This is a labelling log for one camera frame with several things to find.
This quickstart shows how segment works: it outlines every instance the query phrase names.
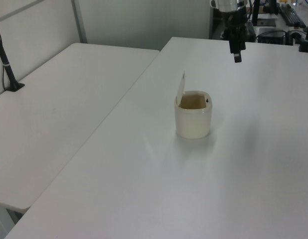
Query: white table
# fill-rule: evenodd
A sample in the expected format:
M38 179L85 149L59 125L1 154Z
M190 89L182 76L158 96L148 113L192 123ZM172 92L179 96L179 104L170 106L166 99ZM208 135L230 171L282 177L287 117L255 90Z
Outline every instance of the white table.
M25 212L157 54L73 44L0 95L0 206Z
M308 238L308 55L246 48L172 38L6 239ZM203 139L175 134L184 71Z

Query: brown liquid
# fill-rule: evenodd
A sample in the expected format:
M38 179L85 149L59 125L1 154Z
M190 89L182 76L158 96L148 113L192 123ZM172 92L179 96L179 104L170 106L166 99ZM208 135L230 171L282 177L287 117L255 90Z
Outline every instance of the brown liquid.
M184 95L180 101L180 107L189 110L206 108L205 96L200 94Z

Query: open lid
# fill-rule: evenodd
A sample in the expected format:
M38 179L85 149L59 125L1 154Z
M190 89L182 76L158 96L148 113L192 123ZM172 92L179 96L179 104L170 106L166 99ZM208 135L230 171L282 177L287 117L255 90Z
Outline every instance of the open lid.
M179 106L180 101L182 100L183 94L184 94L184 87L185 87L185 72L183 74L183 78L180 81L177 95L176 95L176 104Z

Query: black keyboard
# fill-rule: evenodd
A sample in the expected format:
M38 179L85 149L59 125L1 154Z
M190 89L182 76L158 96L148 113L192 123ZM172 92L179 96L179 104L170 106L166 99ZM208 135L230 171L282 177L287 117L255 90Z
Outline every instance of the black keyboard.
M296 11L291 8L289 4L283 4L279 7L279 12L283 16L287 26L295 26L299 24L299 27L304 28L306 25L303 20L297 15Z

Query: white container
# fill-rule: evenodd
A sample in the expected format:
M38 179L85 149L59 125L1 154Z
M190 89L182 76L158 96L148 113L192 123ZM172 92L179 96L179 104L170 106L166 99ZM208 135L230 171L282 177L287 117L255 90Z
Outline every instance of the white container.
M181 100L178 99L176 97L174 102L176 133L190 139L208 135L212 118L210 95L203 91L186 91Z

